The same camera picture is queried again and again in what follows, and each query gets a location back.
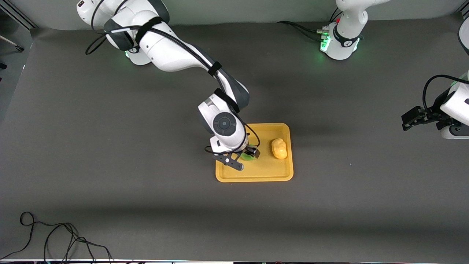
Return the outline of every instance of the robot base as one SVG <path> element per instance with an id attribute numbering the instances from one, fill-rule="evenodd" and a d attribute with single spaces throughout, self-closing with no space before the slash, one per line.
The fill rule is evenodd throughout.
<path id="1" fill-rule="evenodd" d="M 469 140 L 469 126 L 466 125 L 449 125 L 440 130 L 440 133 L 447 140 Z"/>
<path id="2" fill-rule="evenodd" d="M 137 51 L 136 48 L 133 48 L 131 50 L 126 51 L 125 55 L 135 65 L 145 65 L 151 62 L 145 52 L 143 52 L 141 49 Z"/>
<path id="3" fill-rule="evenodd" d="M 328 26 L 324 26 L 323 30 L 333 32 L 336 25 L 336 22 L 331 23 Z M 356 51 L 356 47 L 360 39 L 358 39 L 350 47 L 342 47 L 342 44 L 340 44 L 340 42 L 335 39 L 333 34 L 330 34 L 325 41 L 326 42 L 322 43 L 321 48 L 319 50 L 326 53 L 327 56 L 329 56 L 330 58 L 341 61 L 349 58 L 352 53 Z"/>

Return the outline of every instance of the black tangled cable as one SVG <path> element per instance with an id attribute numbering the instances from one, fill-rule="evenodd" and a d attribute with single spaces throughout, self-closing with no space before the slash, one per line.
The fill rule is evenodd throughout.
<path id="1" fill-rule="evenodd" d="M 26 224 L 24 222 L 24 217 L 26 215 L 29 215 L 31 217 L 31 222 Z M 4 258 L 7 258 L 15 253 L 18 253 L 18 252 L 21 252 L 23 250 L 25 250 L 28 245 L 30 244 L 31 242 L 31 238 L 32 238 L 32 234 L 34 232 L 34 227 L 36 226 L 36 224 L 41 224 L 41 225 L 45 225 L 45 226 L 54 226 L 54 228 L 52 229 L 52 231 L 50 231 L 50 233 L 47 235 L 46 239 L 45 239 L 45 242 L 44 242 L 44 255 L 43 255 L 43 259 L 44 259 L 44 263 L 47 262 L 46 260 L 46 250 L 47 250 L 47 243 L 49 242 L 49 238 L 51 237 L 51 235 L 57 230 L 59 229 L 60 227 L 63 227 L 65 228 L 65 230 L 67 230 L 69 233 L 70 233 L 70 242 L 68 243 L 68 247 L 67 247 L 67 251 L 65 252 L 65 255 L 64 257 L 62 258 L 62 261 L 61 263 L 66 263 L 68 260 L 69 260 L 69 254 L 70 254 L 70 251 L 73 247 L 73 245 L 78 242 L 78 243 L 83 243 L 86 245 L 87 247 L 87 250 L 88 250 L 88 253 L 90 254 L 90 257 L 92 258 L 93 261 L 96 260 L 96 258 L 94 257 L 92 251 L 91 251 L 91 248 L 90 246 L 93 246 L 93 247 L 98 247 L 98 248 L 104 248 L 106 250 L 106 253 L 107 253 L 107 256 L 109 258 L 109 263 L 111 263 L 111 260 L 113 259 L 113 257 L 111 256 L 111 253 L 109 252 L 109 250 L 107 249 L 107 247 L 105 246 L 102 246 L 102 245 L 99 245 L 99 244 L 95 244 L 95 243 L 92 243 L 92 242 L 89 242 L 86 240 L 86 238 L 84 238 L 83 236 L 79 236 L 78 235 L 78 230 L 77 228 L 72 224 L 72 223 L 57 223 L 57 224 L 47 224 L 47 223 L 44 223 L 44 222 L 41 222 L 41 221 L 36 221 L 34 219 L 34 215 L 31 213 L 31 212 L 24 212 L 21 214 L 20 216 L 20 224 L 22 226 L 31 226 L 31 230 L 30 230 L 30 235 L 29 235 L 29 239 L 28 239 L 28 242 L 26 243 L 26 245 L 18 250 L 18 251 L 15 251 L 15 252 L 11 252 L 10 254 L 0 258 L 1 259 L 4 259 Z"/>

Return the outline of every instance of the green led light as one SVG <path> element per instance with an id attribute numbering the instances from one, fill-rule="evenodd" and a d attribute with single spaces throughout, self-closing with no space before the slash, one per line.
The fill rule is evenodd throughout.
<path id="1" fill-rule="evenodd" d="M 331 37 L 330 37 L 330 36 L 327 36 L 327 38 L 324 39 L 323 42 L 325 42 L 325 43 L 323 43 L 323 44 L 321 45 L 321 50 L 322 50 L 322 51 L 326 51 L 327 48 L 329 47 L 329 44 L 331 43 Z"/>
<path id="2" fill-rule="evenodd" d="M 360 38 L 358 38 L 356 40 L 356 44 L 355 44 L 355 47 L 353 48 L 353 51 L 356 51 L 356 47 L 358 47 L 358 43 L 360 42 Z"/>

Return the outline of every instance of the velcro strap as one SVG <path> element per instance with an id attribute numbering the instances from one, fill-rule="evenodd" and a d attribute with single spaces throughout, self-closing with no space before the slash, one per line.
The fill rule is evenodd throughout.
<path id="1" fill-rule="evenodd" d="M 337 31 L 337 26 L 334 27 L 334 30 L 333 30 L 333 34 L 334 34 L 334 37 L 337 41 L 340 42 L 340 44 L 342 45 L 342 47 L 350 47 L 352 46 L 352 44 L 355 43 L 355 41 L 357 41 L 358 37 L 360 35 L 358 35 L 357 37 L 353 38 L 353 39 L 348 39 L 346 37 L 343 37 L 339 34 L 339 32 Z"/>
<path id="2" fill-rule="evenodd" d="M 215 72 L 217 72 L 218 70 L 220 70 L 220 68 L 221 68 L 220 62 L 215 62 L 215 63 L 210 67 L 210 69 L 208 69 L 208 74 L 214 76 L 214 75 L 215 75 Z"/>
<path id="3" fill-rule="evenodd" d="M 137 44 L 139 45 L 140 44 L 140 41 L 142 40 L 142 38 L 144 37 L 145 33 L 154 25 L 156 24 L 159 24 L 161 22 L 163 22 L 163 18 L 157 16 L 157 17 L 154 17 L 152 19 L 150 19 L 147 23 L 143 24 L 142 27 L 140 27 L 140 29 L 138 29 L 138 32 L 137 32 L 137 35 L 135 36 L 135 41 L 137 42 Z"/>
<path id="4" fill-rule="evenodd" d="M 230 105 L 236 113 L 239 113 L 238 104 L 233 99 L 231 99 L 231 97 L 229 97 L 224 91 L 222 91 L 220 88 L 218 88 L 213 93 L 216 96 L 220 97 L 228 105 Z"/>

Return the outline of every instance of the gray wall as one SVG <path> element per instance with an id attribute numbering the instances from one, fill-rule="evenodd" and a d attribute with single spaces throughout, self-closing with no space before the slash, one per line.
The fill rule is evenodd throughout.
<path id="1" fill-rule="evenodd" d="M 89 29 L 76 14 L 77 0 L 12 0 L 39 27 Z M 164 0 L 171 24 L 326 21 L 334 0 Z M 392 0 L 369 8 L 371 20 L 434 18 L 454 12 L 464 0 Z"/>

